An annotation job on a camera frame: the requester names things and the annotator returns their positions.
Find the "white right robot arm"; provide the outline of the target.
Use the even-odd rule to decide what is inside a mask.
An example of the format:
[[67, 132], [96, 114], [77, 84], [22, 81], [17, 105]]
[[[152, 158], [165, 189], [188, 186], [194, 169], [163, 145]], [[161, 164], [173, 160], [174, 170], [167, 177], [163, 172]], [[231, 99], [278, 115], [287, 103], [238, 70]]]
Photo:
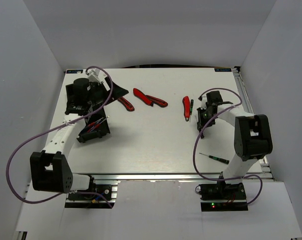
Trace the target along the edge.
[[[217, 195], [222, 199], [229, 199], [235, 193], [234, 184], [239, 184], [247, 178], [249, 169], [260, 159], [270, 154], [273, 150], [268, 117], [264, 114], [254, 115], [246, 112], [242, 107], [242, 99], [236, 92], [215, 87], [204, 91], [199, 100], [206, 95], [205, 125], [201, 128], [193, 148], [193, 167], [203, 179], [223, 182], [216, 188]], [[221, 119], [234, 127], [234, 157], [221, 172], [219, 178], [208, 178], [200, 173], [196, 166], [196, 148], [203, 136], [204, 130], [215, 119]]]

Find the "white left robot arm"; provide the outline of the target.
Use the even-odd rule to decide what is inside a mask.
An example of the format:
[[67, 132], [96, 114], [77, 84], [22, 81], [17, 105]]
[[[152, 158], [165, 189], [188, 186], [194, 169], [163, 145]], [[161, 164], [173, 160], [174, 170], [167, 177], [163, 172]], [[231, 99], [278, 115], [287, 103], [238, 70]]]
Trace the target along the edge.
[[106, 90], [98, 80], [78, 78], [66, 86], [67, 105], [63, 124], [41, 152], [30, 157], [33, 188], [37, 191], [69, 193], [79, 191], [84, 199], [96, 195], [93, 178], [72, 173], [67, 158], [73, 144], [102, 138], [110, 133], [103, 103], [110, 104], [128, 94], [128, 90], [111, 83]]

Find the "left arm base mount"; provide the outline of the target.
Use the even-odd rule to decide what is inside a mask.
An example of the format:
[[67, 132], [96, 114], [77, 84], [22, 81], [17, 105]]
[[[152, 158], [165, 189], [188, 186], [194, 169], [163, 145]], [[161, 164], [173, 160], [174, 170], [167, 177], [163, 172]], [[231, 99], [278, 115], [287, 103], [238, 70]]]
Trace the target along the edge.
[[90, 176], [87, 190], [75, 190], [67, 194], [67, 209], [111, 209], [117, 198], [116, 181], [98, 180]]

